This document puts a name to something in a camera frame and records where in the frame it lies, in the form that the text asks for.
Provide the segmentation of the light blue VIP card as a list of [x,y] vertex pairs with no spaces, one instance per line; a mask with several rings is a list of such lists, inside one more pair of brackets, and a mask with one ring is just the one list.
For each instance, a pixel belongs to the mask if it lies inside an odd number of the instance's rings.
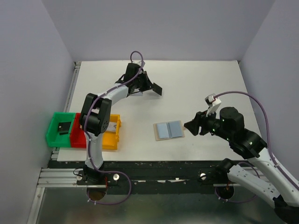
[[143,92],[134,92],[131,94],[131,96],[142,96],[143,95]]

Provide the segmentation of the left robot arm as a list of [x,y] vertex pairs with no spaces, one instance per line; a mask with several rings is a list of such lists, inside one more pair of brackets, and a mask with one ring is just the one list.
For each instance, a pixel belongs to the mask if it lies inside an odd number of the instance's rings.
[[86,160],[83,166],[82,180],[99,184],[103,181],[103,134],[107,130],[111,108],[118,101],[128,96],[152,90],[162,95],[162,87],[150,81],[143,69],[145,62],[130,62],[125,73],[115,82],[114,86],[100,94],[86,95],[79,118],[79,124],[85,132]]

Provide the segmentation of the black VIP card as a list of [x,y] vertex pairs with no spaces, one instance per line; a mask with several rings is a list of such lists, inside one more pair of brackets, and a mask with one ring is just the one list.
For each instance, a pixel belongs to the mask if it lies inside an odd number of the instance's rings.
[[156,83],[153,83],[153,86],[152,86],[152,90],[157,93],[159,96],[162,96],[162,93],[163,93],[163,89],[161,86],[157,85]]

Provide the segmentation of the beige card holder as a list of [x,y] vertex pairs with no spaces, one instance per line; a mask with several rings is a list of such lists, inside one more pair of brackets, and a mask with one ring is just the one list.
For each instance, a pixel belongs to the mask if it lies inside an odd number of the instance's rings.
[[180,120],[155,123],[153,124],[153,128],[156,141],[185,137],[183,125]]

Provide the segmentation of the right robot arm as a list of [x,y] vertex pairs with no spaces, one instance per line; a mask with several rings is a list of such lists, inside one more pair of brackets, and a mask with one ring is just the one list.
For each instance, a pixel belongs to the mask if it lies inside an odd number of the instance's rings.
[[197,112],[193,120],[184,123],[184,127],[194,136],[210,133],[226,140],[235,153],[268,179],[266,182],[236,162],[224,159],[216,167],[217,181],[237,183],[266,201],[285,223],[299,222],[299,181],[283,165],[274,163],[267,143],[257,133],[245,128],[243,115],[234,107],[222,108],[219,119],[215,113]]

